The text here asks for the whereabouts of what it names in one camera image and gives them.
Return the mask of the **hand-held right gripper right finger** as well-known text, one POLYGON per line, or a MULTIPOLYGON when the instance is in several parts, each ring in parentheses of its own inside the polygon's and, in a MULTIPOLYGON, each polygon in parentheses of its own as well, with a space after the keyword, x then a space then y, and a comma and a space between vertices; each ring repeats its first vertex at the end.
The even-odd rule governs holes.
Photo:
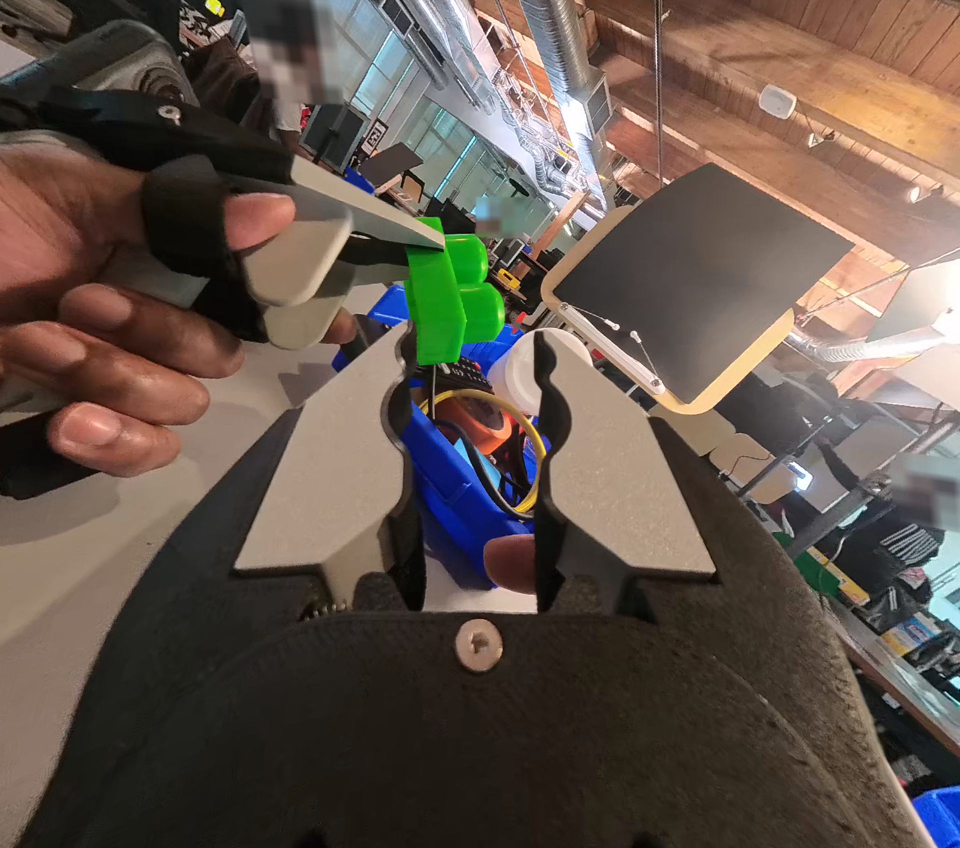
POLYGON ((606 614, 641 613, 642 579, 714 583, 716 567, 642 407, 568 347, 534 335, 549 448, 534 507, 536 609, 585 578, 606 614))

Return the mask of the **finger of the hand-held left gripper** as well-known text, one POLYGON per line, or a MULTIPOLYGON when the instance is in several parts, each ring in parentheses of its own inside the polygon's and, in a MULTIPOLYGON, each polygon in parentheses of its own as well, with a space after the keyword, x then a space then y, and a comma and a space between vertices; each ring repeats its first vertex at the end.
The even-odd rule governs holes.
POLYGON ((268 305, 262 323, 270 343, 284 350, 308 348, 323 341, 338 312, 357 287, 389 287, 409 273, 406 246, 351 235, 305 301, 268 305))
POLYGON ((446 246, 443 233, 299 157, 290 182, 242 177, 242 192, 283 194, 295 206, 287 228, 242 253, 248 294, 261 305, 293 307, 326 294, 325 281, 347 278, 341 254, 354 236, 374 242, 361 251, 366 265, 400 264, 408 248, 436 253, 446 246))

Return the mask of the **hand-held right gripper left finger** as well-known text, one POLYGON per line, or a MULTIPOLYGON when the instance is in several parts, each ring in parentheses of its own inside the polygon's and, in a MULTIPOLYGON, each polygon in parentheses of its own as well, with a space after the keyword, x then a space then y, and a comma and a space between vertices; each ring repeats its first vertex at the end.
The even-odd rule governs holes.
POLYGON ((411 321, 391 327, 309 399, 234 562, 240 576, 318 578, 326 606, 354 606, 368 574, 423 607, 423 527, 402 442, 417 367, 411 321))

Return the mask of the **green plastic block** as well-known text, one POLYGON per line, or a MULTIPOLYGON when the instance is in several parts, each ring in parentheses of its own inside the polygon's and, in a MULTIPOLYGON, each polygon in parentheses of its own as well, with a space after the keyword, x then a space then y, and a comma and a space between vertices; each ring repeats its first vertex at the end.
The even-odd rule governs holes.
POLYGON ((404 291, 417 363, 432 366, 457 362, 465 344, 495 340, 505 323, 505 306, 486 280, 486 245, 474 234, 446 235, 438 218, 422 221, 442 235, 442 251, 406 248, 404 291))

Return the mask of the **person's right hand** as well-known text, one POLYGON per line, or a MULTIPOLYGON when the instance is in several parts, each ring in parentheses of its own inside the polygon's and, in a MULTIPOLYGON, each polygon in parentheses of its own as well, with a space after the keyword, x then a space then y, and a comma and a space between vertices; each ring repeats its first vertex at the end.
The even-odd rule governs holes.
POLYGON ((484 568, 496 587, 523 595, 536 592, 536 541, 531 533, 490 540, 484 548, 484 568))

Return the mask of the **person's left hand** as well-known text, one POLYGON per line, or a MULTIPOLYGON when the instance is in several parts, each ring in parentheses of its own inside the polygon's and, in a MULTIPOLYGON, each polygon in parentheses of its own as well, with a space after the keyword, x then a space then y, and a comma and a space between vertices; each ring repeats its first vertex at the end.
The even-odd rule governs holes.
POLYGON ((200 314, 95 277, 145 243, 142 176, 47 143, 1 149, 2 370, 66 399, 53 452, 131 478, 169 465, 176 427, 234 375, 241 342, 200 314))

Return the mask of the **blue plastic bin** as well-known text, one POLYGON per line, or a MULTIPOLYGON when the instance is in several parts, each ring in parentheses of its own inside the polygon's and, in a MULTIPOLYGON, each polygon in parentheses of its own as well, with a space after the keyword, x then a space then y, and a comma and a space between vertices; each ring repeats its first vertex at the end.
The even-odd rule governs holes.
MULTIPOLYGON (((366 316, 387 327, 408 317, 404 289, 393 285, 380 295, 366 316)), ((522 330, 506 325, 495 340, 465 345, 462 355, 487 373, 494 363, 524 338, 522 330)), ((532 527, 508 518, 486 493, 462 443, 451 445, 420 409, 402 435, 414 463, 417 503, 424 538, 435 557, 463 587, 490 590, 483 563, 486 542, 496 537, 526 534, 532 527)))

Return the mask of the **orange tape roll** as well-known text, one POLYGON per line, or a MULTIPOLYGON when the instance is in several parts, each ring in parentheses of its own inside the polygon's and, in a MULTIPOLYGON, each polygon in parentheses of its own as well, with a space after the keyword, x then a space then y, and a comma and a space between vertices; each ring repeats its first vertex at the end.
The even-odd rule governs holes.
POLYGON ((485 400, 450 398, 435 406, 435 421, 452 423, 483 456, 493 455, 512 435, 515 420, 485 400))

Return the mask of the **metal ceiling conduit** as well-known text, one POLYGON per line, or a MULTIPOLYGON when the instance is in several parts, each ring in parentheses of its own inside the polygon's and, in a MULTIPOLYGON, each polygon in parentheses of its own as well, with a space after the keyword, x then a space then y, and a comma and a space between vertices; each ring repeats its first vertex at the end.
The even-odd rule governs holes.
POLYGON ((653 34, 653 61, 654 61, 654 137, 656 149, 656 177, 658 187, 662 189, 666 184, 665 178, 665 125, 664 125, 664 0, 653 0, 654 7, 654 34, 653 34))

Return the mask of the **studio light panel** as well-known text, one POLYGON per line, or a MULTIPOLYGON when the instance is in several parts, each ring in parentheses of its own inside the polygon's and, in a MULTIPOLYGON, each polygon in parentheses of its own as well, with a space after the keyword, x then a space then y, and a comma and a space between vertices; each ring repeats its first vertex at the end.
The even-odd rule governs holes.
POLYGON ((867 335, 869 342, 933 330, 950 341, 958 339, 959 260, 912 269, 880 319, 867 335))

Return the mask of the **black board with wooden frame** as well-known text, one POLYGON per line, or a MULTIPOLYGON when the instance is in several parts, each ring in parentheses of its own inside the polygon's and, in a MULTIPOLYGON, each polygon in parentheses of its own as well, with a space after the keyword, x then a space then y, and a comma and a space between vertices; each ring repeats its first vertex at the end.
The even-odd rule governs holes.
POLYGON ((546 306, 667 410, 711 410, 854 244, 714 163, 618 207, 548 272, 546 306))

